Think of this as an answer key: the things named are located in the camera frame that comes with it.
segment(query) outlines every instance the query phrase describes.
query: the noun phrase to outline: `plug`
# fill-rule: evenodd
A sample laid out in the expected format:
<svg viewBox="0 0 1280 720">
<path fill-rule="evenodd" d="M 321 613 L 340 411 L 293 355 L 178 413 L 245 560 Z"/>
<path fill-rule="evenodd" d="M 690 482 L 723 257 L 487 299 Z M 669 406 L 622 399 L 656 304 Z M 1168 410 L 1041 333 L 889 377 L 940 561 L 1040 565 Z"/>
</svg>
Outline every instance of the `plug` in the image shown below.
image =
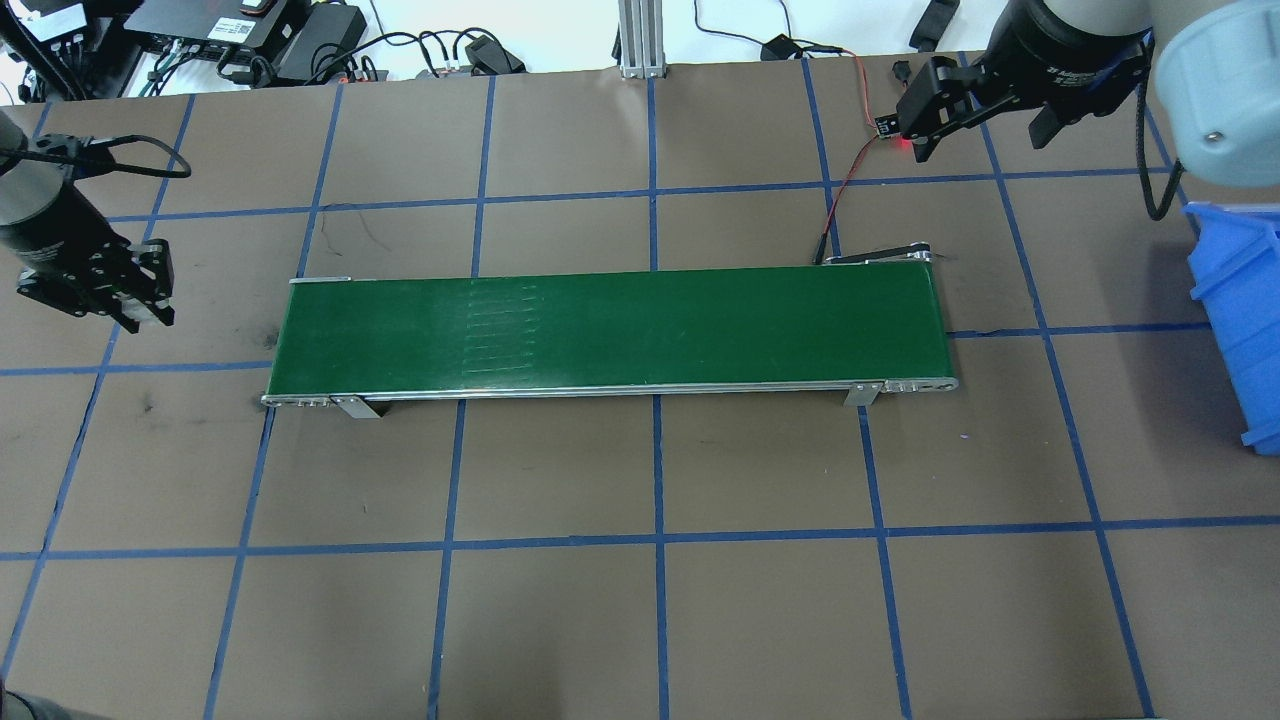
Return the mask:
<svg viewBox="0 0 1280 720">
<path fill-rule="evenodd" d="M 911 63 L 908 60 L 899 60 L 893 63 L 893 77 L 896 77 L 902 85 L 911 85 Z"/>
<path fill-rule="evenodd" d="M 803 54 L 804 50 L 796 45 L 796 41 L 785 35 L 780 35 L 760 46 L 762 60 L 791 60 Z"/>
<path fill-rule="evenodd" d="M 492 37 L 477 37 L 467 45 L 466 50 L 474 76 L 504 76 L 527 72 L 520 58 L 507 53 L 507 49 Z"/>
</svg>

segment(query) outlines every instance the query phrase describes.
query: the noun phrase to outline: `floor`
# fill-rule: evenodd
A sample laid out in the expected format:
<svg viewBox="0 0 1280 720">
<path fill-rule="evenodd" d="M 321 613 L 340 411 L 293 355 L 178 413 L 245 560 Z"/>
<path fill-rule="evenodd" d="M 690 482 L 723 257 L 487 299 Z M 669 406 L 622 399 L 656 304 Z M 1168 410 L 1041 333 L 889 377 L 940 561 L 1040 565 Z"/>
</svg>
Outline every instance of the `floor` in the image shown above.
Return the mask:
<svg viewBox="0 0 1280 720">
<path fill-rule="evenodd" d="M 840 249 L 934 243 L 952 393 L 257 402 L 296 275 L 805 263 L 856 97 L 837 59 L 13 110 L 196 174 L 82 186 L 173 242 L 174 328 L 0 293 L 0 673 L 132 720 L 1274 717 L 1280 464 L 1132 106 L 870 154 Z"/>
</svg>

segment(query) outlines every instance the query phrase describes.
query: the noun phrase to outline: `blue tape line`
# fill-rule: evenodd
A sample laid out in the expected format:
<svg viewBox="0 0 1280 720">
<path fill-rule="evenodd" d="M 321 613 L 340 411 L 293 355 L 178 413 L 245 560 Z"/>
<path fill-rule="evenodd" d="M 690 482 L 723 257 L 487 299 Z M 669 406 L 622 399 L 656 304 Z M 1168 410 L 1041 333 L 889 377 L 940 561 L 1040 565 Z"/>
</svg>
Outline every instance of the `blue tape line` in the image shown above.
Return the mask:
<svg viewBox="0 0 1280 720">
<path fill-rule="evenodd" d="M 654 193 L 664 195 L 730 195 L 737 192 L 772 192 L 776 190 L 817 190 L 826 187 L 822 181 L 810 182 L 765 182 L 756 184 L 713 184 L 707 187 L 659 187 Z"/>
<path fill-rule="evenodd" d="M 1171 333 L 1211 329 L 1208 323 L 1135 323 L 1128 325 L 1069 325 L 1048 328 L 1051 336 Z"/>
<path fill-rule="evenodd" d="M 867 492 L 876 524 L 876 552 L 881 564 L 881 584 L 884 589 L 884 615 L 888 619 L 888 642 L 893 653 L 893 674 L 897 676 L 897 702 L 905 720 L 911 720 L 911 692 L 906 684 L 906 657 L 902 652 L 902 632 L 897 619 L 897 597 L 893 592 L 893 566 L 888 557 L 888 534 L 884 529 L 884 510 L 879 497 L 879 478 L 876 473 L 876 448 L 872 445 L 870 418 L 867 407 L 858 409 L 858 427 L 863 438 L 863 461 L 867 465 Z"/>
<path fill-rule="evenodd" d="M 0 370 L 0 378 L 23 378 L 27 375 L 92 375 L 97 368 L 92 365 L 70 368 L 9 368 Z"/>
<path fill-rule="evenodd" d="M 296 208 L 260 208 L 243 210 L 198 210 L 191 213 L 160 213 L 159 215 L 115 215 L 108 218 L 113 223 L 138 223 L 143 220 L 207 220 L 218 218 L 256 218 L 261 215 L 305 215 L 311 211 L 310 205 Z"/>
<path fill-rule="evenodd" d="M 1070 177 L 1092 177 L 1092 176 L 1108 176 L 1108 174 L 1132 174 L 1132 170 L 1048 170 L 1048 172 L 1033 172 L 1033 173 L 1011 173 L 1006 177 L 1010 178 L 1070 178 Z M 776 183 L 755 183 L 755 184 L 721 184 L 721 186 L 703 186 L 703 187 L 658 187 L 655 190 L 649 188 L 636 188 L 636 190 L 612 190 L 612 191 L 599 191 L 599 192 L 559 192 L 559 193 L 547 193 L 547 195 L 500 195 L 500 196 L 485 196 L 484 204 L 513 204 L 513 202 L 556 202 L 561 200 L 608 200 L 616 197 L 649 197 L 657 195 L 658 197 L 668 195 L 731 195 L 737 192 L 769 192 L 778 190 L 818 190 L 824 188 L 831 191 L 840 187 L 841 179 L 828 179 L 828 181 L 801 181 L 801 182 L 776 182 Z M 970 173 L 970 174 L 955 174 L 955 176 L 920 176 L 920 177 L 901 177 L 901 178 L 854 178 L 850 181 L 850 186 L 884 186 L 884 184 L 933 184 L 933 183 L 948 183 L 948 182 L 980 182 L 980 181 L 993 181 L 996 176 L 991 173 Z M 445 197 L 445 199 L 433 199 L 433 200 L 394 200 L 387 202 L 334 202 L 329 205 L 320 205 L 319 210 L 321 213 L 344 213 L 344 211 L 362 211 L 362 210 L 396 210 L 403 208 L 435 208 L 435 206 L 449 206 L 449 205 L 479 205 L 480 199 L 476 197 Z M 206 211 L 191 211 L 191 213 L 156 213 L 151 215 L 113 215 L 108 218 L 113 223 L 141 223 L 151 220 L 202 220 L 214 218 L 250 218 L 259 215 L 302 215 L 311 213 L 312 208 L 307 205 L 288 206 L 288 208 L 259 208 L 259 209 L 241 209 L 241 210 L 206 210 Z"/>
<path fill-rule="evenodd" d="M 654 606 L 658 628 L 658 719 L 671 717 L 671 665 L 667 653 L 667 501 L 662 454 L 662 396 L 653 396 Z"/>
<path fill-rule="evenodd" d="M 45 101 L 45 106 L 40 109 L 40 119 L 36 120 L 36 128 L 31 132 L 32 135 L 44 135 L 45 123 L 49 120 L 49 111 L 54 109 L 54 101 Z"/>
<path fill-rule="evenodd" d="M 649 136 L 649 269 L 659 268 L 658 256 L 658 94 L 654 78 L 645 81 L 645 123 Z"/>
<path fill-rule="evenodd" d="M 239 602 L 241 579 L 244 577 L 246 548 L 253 532 L 253 515 L 257 512 L 257 496 L 262 489 L 262 471 L 266 469 L 268 447 L 271 445 L 271 428 L 275 425 L 275 409 L 269 407 L 262 419 L 262 434 L 257 443 L 257 459 L 253 462 L 253 479 L 250 482 L 248 501 L 244 503 L 244 521 L 241 525 L 239 547 L 236 548 L 236 565 L 232 568 L 232 582 L 227 591 L 227 610 L 223 612 L 223 626 L 218 633 L 218 650 L 214 652 L 214 670 L 209 676 L 209 692 L 205 694 L 205 720 L 212 720 L 218 705 L 218 689 L 223 680 L 223 665 L 227 660 L 227 644 L 232 635 L 236 619 L 236 606 Z"/>
<path fill-rule="evenodd" d="M 234 547 L 156 547 L 125 550 L 54 550 L 49 560 L 146 560 L 156 557 L 236 557 Z"/>
<path fill-rule="evenodd" d="M 116 373 L 221 373 L 228 370 L 265 370 L 270 360 L 248 360 L 243 363 L 174 363 L 156 365 L 109 365 L 108 374 Z"/>
<path fill-rule="evenodd" d="M 1152 172 L 1169 172 L 1169 168 L 1151 168 Z M 1138 168 L 1103 168 L 1098 170 L 1027 170 L 1004 173 L 1005 179 L 1044 179 L 1044 178 L 1098 178 L 1116 176 L 1137 176 Z"/>
<path fill-rule="evenodd" d="M 1106 528 L 1102 524 L 1102 512 L 1098 507 L 1097 496 L 1093 492 L 1093 479 L 1089 475 L 1088 464 L 1084 460 L 1084 447 L 1080 443 L 1080 434 L 1075 424 L 1075 415 L 1071 411 L 1071 401 L 1066 393 L 1066 383 L 1062 379 L 1062 369 L 1057 361 L 1057 351 L 1053 348 L 1053 337 L 1048 331 L 1048 322 L 1044 319 L 1044 307 L 1041 304 L 1039 292 L 1036 286 L 1036 275 L 1032 272 L 1030 259 L 1023 243 L 1021 231 L 1018 225 L 1018 217 L 1014 213 L 1014 204 L 1009 196 L 1009 187 L 1005 183 L 1000 169 L 1000 159 L 996 155 L 996 146 L 991 140 L 991 131 L 982 126 L 982 138 L 987 145 L 987 154 L 991 156 L 991 167 L 996 173 L 996 184 L 1000 188 L 1000 201 L 1005 208 L 1005 217 L 1009 220 L 1009 231 L 1014 238 L 1014 247 L 1018 251 L 1018 261 L 1023 268 L 1027 281 L 1027 291 L 1036 310 L 1036 323 L 1039 325 L 1044 343 L 1044 355 L 1048 359 L 1050 372 L 1053 377 L 1053 388 L 1057 392 L 1059 405 L 1062 407 L 1062 419 L 1066 423 L 1066 434 L 1071 442 L 1071 452 L 1075 456 L 1075 465 L 1080 475 L 1080 488 L 1089 509 L 1089 518 L 1093 523 L 1094 537 L 1098 542 L 1098 553 L 1102 559 L 1102 569 L 1107 577 L 1107 585 L 1111 591 L 1111 602 L 1115 606 L 1116 620 L 1120 624 L 1120 634 L 1124 639 L 1125 653 L 1129 657 L 1129 667 L 1133 673 L 1134 685 L 1138 691 L 1138 700 L 1142 711 L 1147 717 L 1153 717 L 1155 711 L 1151 702 L 1151 692 L 1147 688 L 1147 678 L 1142 669 L 1142 659 L 1138 655 L 1138 644 L 1133 637 L 1133 628 L 1129 625 L 1129 612 L 1125 607 L 1124 594 L 1120 591 L 1120 579 L 1116 574 L 1115 561 L 1111 557 L 1111 546 L 1107 542 Z"/>
<path fill-rule="evenodd" d="M 1103 520 L 1107 530 L 1162 530 L 1196 528 L 1263 528 L 1280 525 L 1280 515 L 1221 515 L 1203 518 L 1139 518 L 1132 520 Z M 884 528 L 890 538 L 956 537 L 956 536 L 1021 536 L 1038 533 L 1092 533 L 1092 521 L 1064 523 L 1011 523 L 979 525 L 910 525 Z M 795 530 L 722 530 L 663 533 L 666 544 L 699 544 L 726 542 L 786 542 L 814 539 L 872 539 L 881 530 L 876 528 L 812 528 Z M 489 550 L 530 550 L 549 547 L 600 547 L 654 544 L 655 533 L 621 536 L 564 536 L 536 538 L 454 539 L 452 550 L 483 552 Z M 397 552 L 430 552 L 444 548 L 442 541 L 372 542 L 347 544 L 285 544 L 250 546 L 250 557 L 275 557 L 294 555 L 372 555 Z M 234 557 L 238 547 L 161 547 L 116 550 L 51 550 L 50 561 L 60 560 L 136 560 L 151 557 Z M 0 552 L 0 562 L 36 560 L 40 552 Z"/>
<path fill-rule="evenodd" d="M 874 538 L 876 528 L 827 528 L 804 530 L 722 530 L 712 533 L 667 533 L 666 542 L 704 543 L 704 542 L 776 542 L 804 539 L 865 539 Z"/>
<path fill-rule="evenodd" d="M 499 195 L 497 197 L 485 197 L 484 201 L 486 205 L 500 205 L 517 202 L 559 202 L 561 200 L 613 200 L 617 197 L 649 197 L 649 191 L 602 190 L 596 192 L 559 192 L 554 195 Z"/>
<path fill-rule="evenodd" d="M 489 141 L 493 137 L 493 100 L 497 92 L 497 76 L 489 76 L 489 94 L 484 106 L 484 136 L 480 142 L 480 182 L 476 187 L 476 227 L 471 245 L 471 277 L 480 277 L 480 242 L 484 237 L 484 206 L 489 186 Z"/>
<path fill-rule="evenodd" d="M 477 550 L 529 550 L 535 547 L 596 547 L 613 544 L 653 544 L 657 536 L 563 536 L 543 538 L 494 538 L 494 539 L 454 539 L 454 551 Z"/>
<path fill-rule="evenodd" d="M 187 138 L 187 128 L 191 127 L 191 114 L 192 111 L 195 111 L 195 109 L 196 109 L 196 95 L 192 94 L 187 96 L 187 109 L 183 110 L 182 123 L 178 124 L 178 137 L 174 138 L 173 141 L 174 150 L 182 147 L 182 141 Z M 177 164 L 178 161 L 174 158 L 170 158 L 168 169 L 173 170 L 173 167 Z M 154 233 L 156 229 L 156 218 L 160 215 L 160 206 L 164 205 L 164 196 L 166 192 L 169 192 L 169 179 L 170 178 L 164 178 L 160 181 L 160 190 L 159 192 L 156 192 L 155 204 L 151 205 L 151 217 L 147 219 L 147 229 L 143 233 L 143 237 L 146 240 L 151 240 L 151 233 Z"/>
<path fill-rule="evenodd" d="M 301 278 L 307 274 L 307 260 L 311 258 L 311 240 L 316 232 L 316 218 L 320 215 L 320 199 L 324 196 L 324 181 L 329 174 L 329 156 L 333 154 L 333 138 L 338 135 L 338 115 L 342 111 L 342 91 L 344 83 L 338 83 L 338 90 L 333 95 L 333 110 L 329 115 L 329 131 L 324 138 L 324 151 L 320 154 L 320 173 L 316 177 L 315 191 L 311 193 L 311 206 L 307 208 L 307 231 L 302 236 L 302 252 L 298 256 L 298 270 L 293 277 Z"/>
<path fill-rule="evenodd" d="M 444 550 L 443 542 L 367 542 L 338 544 L 271 544 L 248 547 L 250 557 L 297 557 L 306 555 L 378 555 L 393 552 L 436 552 Z"/>
<path fill-rule="evenodd" d="M 449 466 L 449 503 L 444 515 L 440 547 L 440 589 L 435 598 L 435 633 L 431 639 L 431 674 L 428 678 L 426 717 L 440 716 L 440 675 L 444 665 L 444 621 L 449 610 L 449 577 L 453 574 L 453 536 L 458 521 L 458 487 L 462 477 L 462 436 L 467 425 L 467 401 L 458 401 L 453 420 L 453 461 Z"/>
<path fill-rule="evenodd" d="M 449 205 L 475 205 L 475 197 L 440 197 L 434 200 L 388 200 L 384 202 L 330 202 L 321 205 L 321 213 L 360 213 L 364 210 L 398 210 L 402 208 L 440 208 Z"/>
<path fill-rule="evenodd" d="M 79 464 L 81 452 L 84 450 L 84 438 L 88 436 L 90 423 L 93 421 L 93 409 L 97 406 L 97 398 L 102 392 L 102 380 L 106 378 L 106 365 L 111 361 L 111 354 L 115 351 L 115 341 L 120 336 L 120 327 L 115 325 L 111 328 L 111 336 L 106 341 L 106 348 L 102 351 L 102 361 L 97 366 L 97 377 L 93 379 L 93 389 L 90 392 L 88 404 L 84 406 L 84 418 L 81 420 L 79 430 L 76 433 L 76 442 L 72 445 L 70 456 L 67 460 L 67 469 L 63 471 L 63 480 L 58 486 L 58 496 L 54 501 L 54 511 L 49 518 L 49 524 L 45 527 L 45 538 L 40 546 L 40 553 L 36 557 L 36 565 L 31 570 L 31 578 L 27 580 L 27 592 L 22 596 L 22 606 L 18 609 L 18 618 L 13 624 L 13 633 L 9 635 L 9 647 L 5 650 L 4 661 L 0 662 L 0 678 L 10 675 L 13 670 L 13 660 L 18 653 L 18 643 L 22 639 L 22 630 L 27 626 L 27 616 L 31 614 L 31 605 L 36 598 L 36 587 L 40 585 L 40 578 L 45 573 L 45 565 L 49 562 L 49 551 L 54 544 L 54 536 L 58 533 L 58 524 L 61 521 L 63 510 L 67 507 L 67 496 L 72 488 L 72 479 L 76 477 L 76 468 Z"/>
<path fill-rule="evenodd" d="M 1038 533 L 1093 532 L 1093 523 L 1011 523 L 1006 525 L 916 525 L 886 528 L 891 538 L 934 538 L 957 536 L 1027 536 Z"/>
<path fill-rule="evenodd" d="M 1155 520 L 1105 520 L 1108 530 L 1169 530 L 1178 528 L 1260 528 L 1280 525 L 1280 515 L 1236 515 L 1224 518 L 1164 518 Z"/>
<path fill-rule="evenodd" d="M 827 140 L 822 133 L 822 114 L 818 113 L 818 94 L 813 87 L 813 72 L 809 68 L 809 58 L 800 58 L 800 69 L 804 72 L 804 90 L 809 95 L 809 114 L 813 117 L 813 136 L 818 141 L 818 167 L 822 168 L 822 192 L 827 199 L 827 211 L 835 201 L 831 193 L 831 164 L 827 161 Z M 840 223 L 831 222 L 831 252 L 836 256 L 844 255 L 840 249 Z"/>
</svg>

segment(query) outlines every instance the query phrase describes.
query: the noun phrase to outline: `metal post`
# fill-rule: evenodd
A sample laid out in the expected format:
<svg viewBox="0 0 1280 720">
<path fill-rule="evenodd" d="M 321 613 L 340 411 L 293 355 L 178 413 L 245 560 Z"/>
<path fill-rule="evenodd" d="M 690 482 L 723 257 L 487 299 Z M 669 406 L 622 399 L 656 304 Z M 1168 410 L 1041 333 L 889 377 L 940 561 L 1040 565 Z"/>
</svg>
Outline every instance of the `metal post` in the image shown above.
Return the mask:
<svg viewBox="0 0 1280 720">
<path fill-rule="evenodd" d="M 662 51 L 662 0 L 618 0 L 618 38 L 625 78 L 667 76 Z"/>
</svg>

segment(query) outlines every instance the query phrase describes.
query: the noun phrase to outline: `power adapter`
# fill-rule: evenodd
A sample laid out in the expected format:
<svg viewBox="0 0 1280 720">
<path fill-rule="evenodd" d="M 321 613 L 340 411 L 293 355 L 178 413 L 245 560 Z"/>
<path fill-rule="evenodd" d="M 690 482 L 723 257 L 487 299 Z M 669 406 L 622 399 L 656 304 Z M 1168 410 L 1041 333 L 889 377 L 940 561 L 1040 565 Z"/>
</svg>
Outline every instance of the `power adapter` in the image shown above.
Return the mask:
<svg viewBox="0 0 1280 720">
<path fill-rule="evenodd" d="M 474 76 L 506 76 L 527 72 L 520 58 L 507 53 L 507 49 L 492 37 L 477 37 L 467 45 L 466 50 Z"/>
<path fill-rule="evenodd" d="M 365 14 L 360 12 L 360 8 L 335 3 L 312 5 L 307 22 L 293 36 L 293 41 L 284 49 L 284 53 L 280 54 L 280 59 L 276 63 L 279 68 L 275 72 L 275 81 L 271 85 L 305 85 L 315 77 L 316 70 L 332 65 L 320 77 L 320 82 L 329 79 L 342 69 L 342 64 L 333 64 L 333 58 L 325 60 L 321 60 L 321 58 L 355 50 L 360 45 L 360 37 L 365 35 Z M 338 45 L 340 50 L 335 47 L 319 50 L 321 45 L 330 42 Z M 319 65 L 315 69 L 311 68 L 312 60 Z"/>
</svg>

